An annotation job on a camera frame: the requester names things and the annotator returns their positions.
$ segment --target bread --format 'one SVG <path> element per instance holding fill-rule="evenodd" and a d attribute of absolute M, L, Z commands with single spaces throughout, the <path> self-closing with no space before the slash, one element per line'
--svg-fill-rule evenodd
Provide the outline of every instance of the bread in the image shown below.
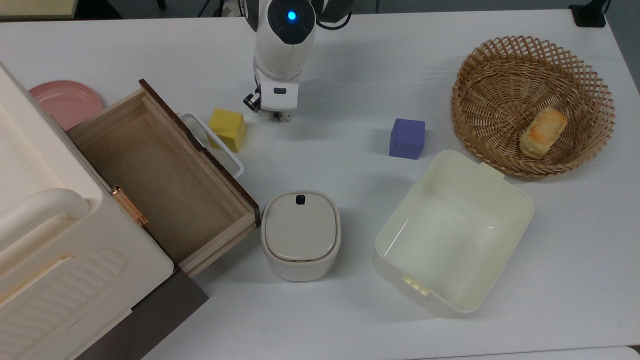
<path fill-rule="evenodd" d="M 542 158 L 556 142 L 566 124 L 566 116 L 560 111 L 553 108 L 542 110 L 522 133 L 520 150 L 530 158 Z"/>

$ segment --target open wooden box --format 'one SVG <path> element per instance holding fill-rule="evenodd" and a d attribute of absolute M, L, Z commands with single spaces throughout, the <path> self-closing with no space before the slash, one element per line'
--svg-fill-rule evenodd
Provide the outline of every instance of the open wooden box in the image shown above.
<path fill-rule="evenodd" d="M 260 211 L 147 82 L 140 86 L 67 134 L 123 208 L 193 277 L 259 227 Z"/>

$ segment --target pink plate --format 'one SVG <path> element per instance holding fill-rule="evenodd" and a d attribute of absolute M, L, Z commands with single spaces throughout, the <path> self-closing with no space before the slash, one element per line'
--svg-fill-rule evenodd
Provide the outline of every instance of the pink plate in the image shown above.
<path fill-rule="evenodd" d="M 98 95 L 76 81 L 51 81 L 32 88 L 29 93 L 65 131 L 102 111 Z"/>

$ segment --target toy block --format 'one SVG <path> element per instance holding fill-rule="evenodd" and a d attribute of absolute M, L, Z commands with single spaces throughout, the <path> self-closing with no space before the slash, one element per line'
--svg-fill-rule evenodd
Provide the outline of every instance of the toy block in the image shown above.
<path fill-rule="evenodd" d="M 396 119 L 391 130 L 389 156 L 416 160 L 424 148 L 424 121 Z"/>
<path fill-rule="evenodd" d="M 209 127 L 231 151 L 240 151 L 244 134 L 246 134 L 246 124 L 241 113 L 215 108 L 211 114 Z M 220 148 L 210 137 L 208 139 L 211 147 Z"/>

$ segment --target yellow cube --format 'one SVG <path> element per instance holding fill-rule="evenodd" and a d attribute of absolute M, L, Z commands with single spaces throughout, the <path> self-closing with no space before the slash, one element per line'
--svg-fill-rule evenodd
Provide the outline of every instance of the yellow cube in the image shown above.
<path fill-rule="evenodd" d="M 242 114 L 215 108 L 213 109 L 213 114 L 211 114 L 209 127 L 231 151 L 240 151 L 244 134 L 246 134 L 246 124 Z M 220 148 L 216 142 L 210 137 L 208 138 L 212 147 L 215 149 Z"/>

